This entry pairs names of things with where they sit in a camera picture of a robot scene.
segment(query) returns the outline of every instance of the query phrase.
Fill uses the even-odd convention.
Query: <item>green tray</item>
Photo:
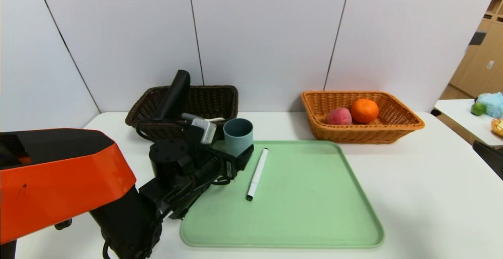
[[[265,147],[250,202],[246,193]],[[180,235],[190,246],[226,248],[372,248],[384,239],[341,148],[330,141],[255,141],[246,169],[203,193]]]

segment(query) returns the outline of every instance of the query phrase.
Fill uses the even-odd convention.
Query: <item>white marker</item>
[[[255,168],[255,173],[253,174],[253,178],[251,179],[250,188],[248,189],[248,194],[246,195],[246,200],[253,200],[253,195],[255,195],[255,191],[259,186],[260,176],[262,175],[262,171],[264,170],[264,165],[266,164],[267,153],[269,152],[268,148],[264,148],[262,151],[262,155],[260,155],[259,164]]]

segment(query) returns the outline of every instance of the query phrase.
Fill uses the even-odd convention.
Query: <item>wall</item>
[[[490,1],[347,0],[326,89],[383,90],[429,112]]]
[[[301,110],[300,92],[323,89],[329,69],[326,90],[388,91],[430,111],[490,2],[347,0],[338,30],[344,1],[192,0],[196,30],[191,0],[48,3],[107,112],[177,69],[193,84],[236,85],[240,110]]]
[[[43,0],[1,0],[0,130],[83,127],[98,114]]]
[[[203,83],[190,0],[47,0],[102,112],[127,112],[178,69]]]
[[[344,0],[192,0],[205,82],[239,90],[239,109],[303,110],[322,90]]]

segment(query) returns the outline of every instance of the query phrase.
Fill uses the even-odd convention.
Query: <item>blue cup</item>
[[[253,124],[248,119],[232,119],[223,126],[225,150],[229,155],[239,156],[253,145]]]

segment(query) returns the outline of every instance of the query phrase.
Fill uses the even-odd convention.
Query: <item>pink fruit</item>
[[[345,107],[339,107],[327,114],[325,122],[329,125],[350,125],[352,124],[351,113]]]

